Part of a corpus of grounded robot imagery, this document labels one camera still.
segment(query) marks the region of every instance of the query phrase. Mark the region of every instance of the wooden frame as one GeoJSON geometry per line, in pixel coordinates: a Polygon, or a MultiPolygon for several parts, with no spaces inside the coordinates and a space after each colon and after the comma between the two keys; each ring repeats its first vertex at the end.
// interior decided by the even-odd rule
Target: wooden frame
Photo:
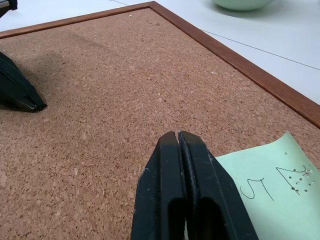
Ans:
{"type": "Polygon", "coordinates": [[[233,66],[272,96],[320,128],[320,105],[286,85],[284,82],[275,78],[268,72],[256,66],[249,60],[245,59],[238,53],[234,52],[227,46],[223,45],[219,41],[215,40],[211,36],[207,35],[200,29],[183,20],[181,17],[177,16],[155,1],[3,31],[0,32],[0,39],[148,8],[175,25],[178,29],[206,47],[209,51],[217,55],[229,65],[233,66]]]}

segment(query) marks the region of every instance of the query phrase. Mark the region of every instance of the black object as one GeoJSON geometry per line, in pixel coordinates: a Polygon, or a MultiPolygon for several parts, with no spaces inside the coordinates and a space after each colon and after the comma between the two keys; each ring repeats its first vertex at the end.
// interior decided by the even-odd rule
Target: black object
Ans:
{"type": "Polygon", "coordinates": [[[200,137],[160,137],[138,181],[131,240],[258,240],[233,179],[200,137]]]}
{"type": "Polygon", "coordinates": [[[41,111],[47,105],[14,62],[0,52],[0,104],[18,111],[41,111]]]}
{"type": "Polygon", "coordinates": [[[0,18],[9,10],[18,8],[18,0],[0,0],[0,18]]]}

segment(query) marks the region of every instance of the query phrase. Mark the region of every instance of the sticky note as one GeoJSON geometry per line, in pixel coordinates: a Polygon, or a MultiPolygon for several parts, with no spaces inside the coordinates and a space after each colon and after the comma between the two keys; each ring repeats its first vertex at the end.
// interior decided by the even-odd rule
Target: sticky note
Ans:
{"type": "Polygon", "coordinates": [[[320,173],[289,132],[216,159],[233,178],[259,240],[320,239],[320,173]]]}

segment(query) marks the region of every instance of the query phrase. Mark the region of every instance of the green bowl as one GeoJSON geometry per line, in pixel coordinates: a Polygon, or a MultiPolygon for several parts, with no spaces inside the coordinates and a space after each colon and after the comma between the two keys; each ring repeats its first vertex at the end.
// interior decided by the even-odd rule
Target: green bowl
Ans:
{"type": "Polygon", "coordinates": [[[217,5],[231,11],[251,11],[268,5],[273,0],[214,0],[217,5]]]}

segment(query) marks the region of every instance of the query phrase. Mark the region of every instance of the cork surface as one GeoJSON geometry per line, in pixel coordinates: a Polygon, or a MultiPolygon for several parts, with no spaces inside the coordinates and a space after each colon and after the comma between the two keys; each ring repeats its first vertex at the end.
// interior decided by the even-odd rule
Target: cork surface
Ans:
{"type": "Polygon", "coordinates": [[[320,167],[320,129],[150,9],[0,50],[48,104],[0,109],[0,239],[130,239],[138,178],[168,131],[220,156],[288,130],[320,167]]]}

